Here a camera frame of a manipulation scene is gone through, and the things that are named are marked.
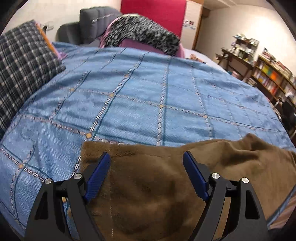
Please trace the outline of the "dark wooden side table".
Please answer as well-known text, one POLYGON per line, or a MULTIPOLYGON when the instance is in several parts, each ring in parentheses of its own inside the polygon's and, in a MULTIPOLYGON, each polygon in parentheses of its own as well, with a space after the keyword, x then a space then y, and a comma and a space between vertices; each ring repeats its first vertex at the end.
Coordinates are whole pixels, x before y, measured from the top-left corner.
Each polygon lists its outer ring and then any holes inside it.
POLYGON ((244 80, 253 70, 253 64, 230 53, 226 49, 221 49, 221 54, 215 54, 215 58, 226 72, 231 72, 240 80, 244 80))

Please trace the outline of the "dark plaid pillow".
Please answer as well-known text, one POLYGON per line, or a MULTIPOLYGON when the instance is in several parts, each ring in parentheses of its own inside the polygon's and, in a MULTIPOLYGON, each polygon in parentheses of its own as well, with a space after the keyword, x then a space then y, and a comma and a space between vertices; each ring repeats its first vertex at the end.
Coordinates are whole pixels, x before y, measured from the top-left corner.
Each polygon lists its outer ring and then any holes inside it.
POLYGON ((35 20, 1 35, 1 136, 26 100, 65 68, 35 20))

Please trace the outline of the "wooden bookshelf with books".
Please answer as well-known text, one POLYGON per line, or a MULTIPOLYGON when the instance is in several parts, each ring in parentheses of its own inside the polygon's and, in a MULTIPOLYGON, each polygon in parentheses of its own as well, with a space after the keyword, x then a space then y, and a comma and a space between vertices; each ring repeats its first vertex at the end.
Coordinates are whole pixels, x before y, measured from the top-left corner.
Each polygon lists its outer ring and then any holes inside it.
POLYGON ((269 101, 287 100, 295 105, 295 75, 267 49, 258 55, 251 78, 269 101))

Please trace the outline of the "red wall panel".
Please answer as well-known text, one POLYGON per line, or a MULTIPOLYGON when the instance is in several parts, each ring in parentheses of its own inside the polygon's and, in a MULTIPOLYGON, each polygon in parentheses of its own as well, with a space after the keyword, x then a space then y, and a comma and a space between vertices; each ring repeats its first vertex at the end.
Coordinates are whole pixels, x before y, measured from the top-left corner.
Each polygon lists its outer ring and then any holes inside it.
POLYGON ((181 36, 185 10, 185 0, 122 0, 120 8, 123 14, 145 16, 178 37, 181 36))

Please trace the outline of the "black office chair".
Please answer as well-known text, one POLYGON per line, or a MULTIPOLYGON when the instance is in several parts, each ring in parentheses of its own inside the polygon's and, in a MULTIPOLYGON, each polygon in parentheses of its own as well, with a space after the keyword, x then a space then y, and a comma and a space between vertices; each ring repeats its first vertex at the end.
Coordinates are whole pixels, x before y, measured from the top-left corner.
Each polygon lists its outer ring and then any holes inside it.
POLYGON ((291 132, 295 131, 295 107, 289 101, 279 97, 273 110, 276 112, 288 135, 291 136, 291 132))

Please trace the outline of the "grey padded headboard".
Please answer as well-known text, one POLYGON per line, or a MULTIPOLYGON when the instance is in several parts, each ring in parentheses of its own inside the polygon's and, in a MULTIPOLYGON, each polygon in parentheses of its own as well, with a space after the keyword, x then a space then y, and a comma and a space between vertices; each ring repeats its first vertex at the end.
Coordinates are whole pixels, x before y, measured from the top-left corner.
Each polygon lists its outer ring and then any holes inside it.
POLYGON ((59 42, 98 47, 99 37, 122 13, 109 6, 81 9, 79 21, 63 24, 57 31, 59 42))

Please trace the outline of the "wall power socket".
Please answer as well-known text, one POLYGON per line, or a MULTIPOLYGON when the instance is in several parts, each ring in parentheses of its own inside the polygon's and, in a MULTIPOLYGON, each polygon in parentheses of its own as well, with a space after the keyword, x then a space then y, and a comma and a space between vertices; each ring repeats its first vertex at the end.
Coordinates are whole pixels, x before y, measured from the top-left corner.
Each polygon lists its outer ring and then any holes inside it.
POLYGON ((40 25, 44 32, 51 31, 54 28, 54 23, 49 21, 40 25))

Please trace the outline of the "blue patterned bedspread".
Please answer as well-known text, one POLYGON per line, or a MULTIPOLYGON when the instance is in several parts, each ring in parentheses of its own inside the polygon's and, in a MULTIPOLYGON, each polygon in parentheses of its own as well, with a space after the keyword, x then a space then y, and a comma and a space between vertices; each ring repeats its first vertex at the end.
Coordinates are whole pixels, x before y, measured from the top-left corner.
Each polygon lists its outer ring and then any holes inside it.
POLYGON ((1 136, 1 214, 18 237, 43 182, 82 171, 84 142, 176 148, 250 133, 295 152, 267 98, 226 72, 132 48, 56 47, 65 70, 1 136))

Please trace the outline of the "brown fleece pants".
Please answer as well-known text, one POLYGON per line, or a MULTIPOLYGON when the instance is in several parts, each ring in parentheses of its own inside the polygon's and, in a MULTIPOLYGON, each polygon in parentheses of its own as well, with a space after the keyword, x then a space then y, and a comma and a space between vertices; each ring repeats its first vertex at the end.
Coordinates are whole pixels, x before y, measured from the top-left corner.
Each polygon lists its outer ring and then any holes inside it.
POLYGON ((106 240, 187 240, 204 209, 183 166, 189 151, 223 178, 247 177, 264 216, 271 217, 295 185, 295 152, 247 134, 180 147, 84 142, 80 169, 103 152, 111 166, 89 209, 106 240))

